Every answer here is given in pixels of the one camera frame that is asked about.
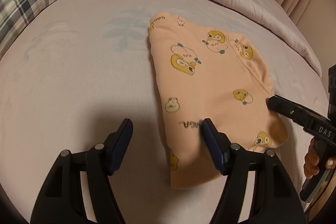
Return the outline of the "person's right hand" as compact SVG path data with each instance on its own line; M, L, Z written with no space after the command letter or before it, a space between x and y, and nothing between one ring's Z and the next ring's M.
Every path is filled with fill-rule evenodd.
M309 149L305 155L305 163L303 165L303 171L307 179L311 179L313 176L319 173L319 155L315 150L315 138L311 139Z

